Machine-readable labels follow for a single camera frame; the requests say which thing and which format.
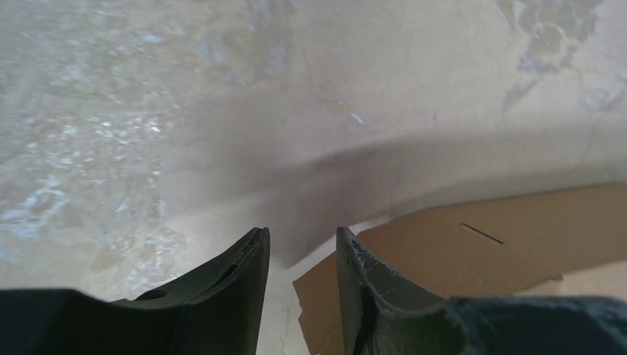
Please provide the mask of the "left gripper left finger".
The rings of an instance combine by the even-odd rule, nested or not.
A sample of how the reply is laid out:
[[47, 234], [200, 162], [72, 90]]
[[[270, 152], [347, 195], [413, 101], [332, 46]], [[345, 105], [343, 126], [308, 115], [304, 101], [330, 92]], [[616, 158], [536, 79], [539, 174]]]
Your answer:
[[134, 300], [68, 288], [1, 292], [3, 354], [255, 354], [270, 233], [254, 228]]

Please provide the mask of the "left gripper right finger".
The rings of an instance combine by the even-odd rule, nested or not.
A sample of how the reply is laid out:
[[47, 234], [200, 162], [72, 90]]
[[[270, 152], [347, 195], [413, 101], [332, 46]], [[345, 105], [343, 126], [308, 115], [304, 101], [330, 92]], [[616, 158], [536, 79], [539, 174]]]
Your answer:
[[624, 354], [626, 303], [611, 297], [443, 298], [336, 232], [346, 354]]

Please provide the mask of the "brown cardboard box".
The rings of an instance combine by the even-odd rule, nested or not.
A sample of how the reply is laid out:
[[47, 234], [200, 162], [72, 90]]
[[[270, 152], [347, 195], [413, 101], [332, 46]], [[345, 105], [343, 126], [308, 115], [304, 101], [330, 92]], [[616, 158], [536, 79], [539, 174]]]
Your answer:
[[[626, 260], [626, 185], [613, 183], [443, 206], [355, 234], [417, 285], [453, 297], [611, 297], [565, 276]], [[311, 354], [346, 354], [335, 252], [294, 282]]]

